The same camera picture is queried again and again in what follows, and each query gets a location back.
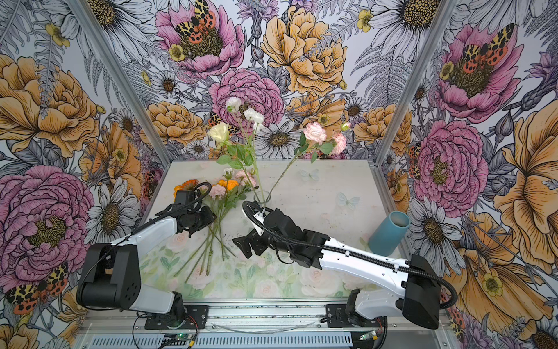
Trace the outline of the clear glass vase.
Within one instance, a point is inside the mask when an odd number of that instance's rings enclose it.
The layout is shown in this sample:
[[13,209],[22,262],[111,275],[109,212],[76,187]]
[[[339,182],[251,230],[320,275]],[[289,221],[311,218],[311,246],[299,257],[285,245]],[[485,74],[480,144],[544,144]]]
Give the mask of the clear glass vase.
[[257,204],[263,212],[266,212],[267,208],[270,206],[271,195],[266,190],[257,190],[254,193],[253,202]]

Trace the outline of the pink carnation flower stem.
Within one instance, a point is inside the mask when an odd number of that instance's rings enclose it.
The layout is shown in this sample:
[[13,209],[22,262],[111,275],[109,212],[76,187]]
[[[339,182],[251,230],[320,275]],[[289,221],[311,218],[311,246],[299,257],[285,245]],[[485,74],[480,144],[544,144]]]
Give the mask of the pink carnation flower stem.
[[340,155],[347,148],[347,138],[344,133],[352,129],[352,127],[350,122],[344,122],[341,125],[340,131],[328,136],[327,131],[318,122],[307,124],[299,137],[299,146],[295,148],[293,159],[286,165],[279,178],[275,181],[269,190],[269,194],[276,189],[296,160],[303,159],[309,154],[310,161],[313,163],[320,154],[325,156]]

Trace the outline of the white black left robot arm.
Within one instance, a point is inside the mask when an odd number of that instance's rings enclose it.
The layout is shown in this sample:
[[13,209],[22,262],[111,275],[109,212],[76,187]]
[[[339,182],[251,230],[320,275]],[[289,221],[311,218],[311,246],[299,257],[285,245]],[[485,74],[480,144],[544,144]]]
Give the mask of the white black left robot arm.
[[207,182],[179,190],[173,204],[130,234],[109,243],[96,243],[87,251],[78,282],[76,301],[92,311],[135,311],[171,328],[187,321],[183,297],[142,282],[140,260],[161,242],[183,231],[194,234],[216,220],[203,200]]

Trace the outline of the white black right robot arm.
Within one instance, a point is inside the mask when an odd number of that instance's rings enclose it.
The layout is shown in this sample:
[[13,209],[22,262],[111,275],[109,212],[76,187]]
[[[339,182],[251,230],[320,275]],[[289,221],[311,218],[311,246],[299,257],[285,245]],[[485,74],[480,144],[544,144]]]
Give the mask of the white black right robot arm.
[[233,243],[245,257],[271,249],[278,254],[286,253],[301,267],[341,272],[378,287],[375,291],[351,291],[344,314],[353,327],[402,316],[419,327],[435,330],[439,327],[440,311],[456,304],[455,288],[437,276],[429,262],[417,254],[409,260],[380,256],[318,231],[302,230],[280,209],[244,202],[242,210],[253,228],[248,235],[234,238]]

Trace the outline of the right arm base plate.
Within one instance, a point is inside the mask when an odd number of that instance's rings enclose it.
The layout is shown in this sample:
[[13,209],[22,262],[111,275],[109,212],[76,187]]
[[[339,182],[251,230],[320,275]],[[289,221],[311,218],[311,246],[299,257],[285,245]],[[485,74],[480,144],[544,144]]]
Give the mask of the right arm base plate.
[[326,313],[320,322],[327,324],[328,328],[380,328],[387,325],[386,316],[367,319],[350,310],[346,304],[330,303],[325,307]]

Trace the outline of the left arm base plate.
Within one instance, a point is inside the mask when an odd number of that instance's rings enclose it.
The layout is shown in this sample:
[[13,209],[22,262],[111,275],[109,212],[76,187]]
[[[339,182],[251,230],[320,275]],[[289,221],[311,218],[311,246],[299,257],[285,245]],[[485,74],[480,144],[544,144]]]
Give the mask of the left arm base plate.
[[186,305],[182,318],[174,314],[150,314],[146,330],[203,330],[208,318],[208,305]]

